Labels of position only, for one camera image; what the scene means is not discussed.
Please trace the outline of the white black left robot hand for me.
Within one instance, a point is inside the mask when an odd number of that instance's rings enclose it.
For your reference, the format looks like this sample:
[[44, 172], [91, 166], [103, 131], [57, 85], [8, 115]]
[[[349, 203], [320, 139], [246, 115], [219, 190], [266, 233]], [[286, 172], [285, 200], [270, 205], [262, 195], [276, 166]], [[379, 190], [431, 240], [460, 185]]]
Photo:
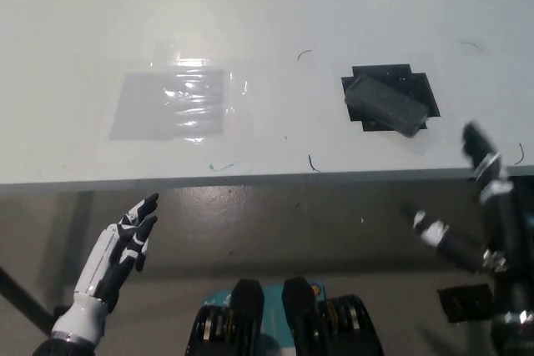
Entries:
[[134, 269], [144, 268], [158, 199], [157, 193], [143, 199], [101, 232], [76, 283], [73, 304], [54, 324], [52, 338], [98, 345], [121, 287]]

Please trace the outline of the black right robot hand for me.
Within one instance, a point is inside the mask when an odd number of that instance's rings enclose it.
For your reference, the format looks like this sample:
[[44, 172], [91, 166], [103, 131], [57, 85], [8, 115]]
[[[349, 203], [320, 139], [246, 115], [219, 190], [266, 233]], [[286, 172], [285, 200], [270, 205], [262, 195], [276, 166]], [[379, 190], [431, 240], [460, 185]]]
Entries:
[[533, 245], [516, 186], [501, 154], [474, 121], [463, 128], [462, 150], [479, 188], [484, 243], [469, 239], [416, 205], [404, 203], [400, 210], [417, 237], [445, 260], [467, 272], [492, 276], [498, 314], [531, 312]]

